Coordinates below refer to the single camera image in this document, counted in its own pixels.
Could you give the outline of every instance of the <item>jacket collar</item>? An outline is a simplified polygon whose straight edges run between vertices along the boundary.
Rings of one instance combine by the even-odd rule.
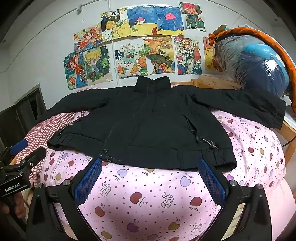
[[[147,77],[140,76],[137,80],[135,91],[136,92],[157,92],[162,91],[166,89],[172,88],[170,84],[170,78],[167,76],[163,76],[160,78],[157,78],[155,80],[151,80]]]

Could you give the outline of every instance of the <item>metal screw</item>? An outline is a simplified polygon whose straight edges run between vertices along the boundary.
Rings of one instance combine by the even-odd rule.
[[[263,189],[263,186],[262,186],[260,183],[258,183],[256,186],[257,186],[257,188],[260,189],[260,190]]]
[[[68,186],[71,183],[71,180],[66,179],[63,181],[63,185]]]
[[[43,186],[43,183],[37,183],[36,188],[41,188]]]
[[[236,182],[236,180],[230,180],[230,181],[229,181],[229,184],[230,184],[231,186],[236,186],[236,185],[237,185],[237,182]]]

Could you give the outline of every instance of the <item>blue gripper pad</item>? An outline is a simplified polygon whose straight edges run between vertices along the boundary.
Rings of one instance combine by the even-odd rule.
[[[198,162],[198,172],[215,204],[223,206],[225,204],[225,189],[203,158]]]
[[[85,203],[91,189],[96,183],[99,175],[102,172],[102,161],[98,158],[90,169],[87,171],[81,182],[77,185],[74,191],[74,202],[76,206]]]

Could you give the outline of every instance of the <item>red checkered fabric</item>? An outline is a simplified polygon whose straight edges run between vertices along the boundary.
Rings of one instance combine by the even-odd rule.
[[[82,89],[82,90],[79,90],[78,92],[84,91],[87,89],[92,89],[92,88]],[[77,113],[78,112],[58,114],[33,127],[33,129],[30,130],[27,136],[25,137],[25,139],[28,141],[28,147],[22,150],[20,153],[18,153],[17,163],[20,163],[21,160],[23,160],[27,155],[35,151],[40,146],[44,147],[46,151],[48,151],[49,148],[47,147],[47,141],[53,136],[53,134],[57,130],[71,123]],[[42,169],[43,161],[44,159],[40,161],[32,169],[30,179],[33,181],[34,185],[39,183],[40,171]]]

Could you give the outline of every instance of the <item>bed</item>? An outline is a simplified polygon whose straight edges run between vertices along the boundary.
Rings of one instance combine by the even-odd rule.
[[[202,88],[240,88],[236,83],[200,75],[189,84]],[[30,176],[34,185],[58,185],[72,179],[91,157],[78,150],[49,150],[47,140],[64,125],[87,115],[88,111],[56,115],[36,125],[26,136],[28,147],[17,156],[21,161],[39,146],[47,149]],[[240,185],[261,183],[266,191],[275,240],[295,213],[292,192],[284,179],[284,154],[273,131],[231,114],[212,110],[224,127],[238,162],[224,173]],[[86,220],[102,240],[197,240],[218,214],[216,206],[197,172],[121,166],[103,160],[103,171],[88,199],[79,206]],[[73,236],[61,207],[56,209]]]

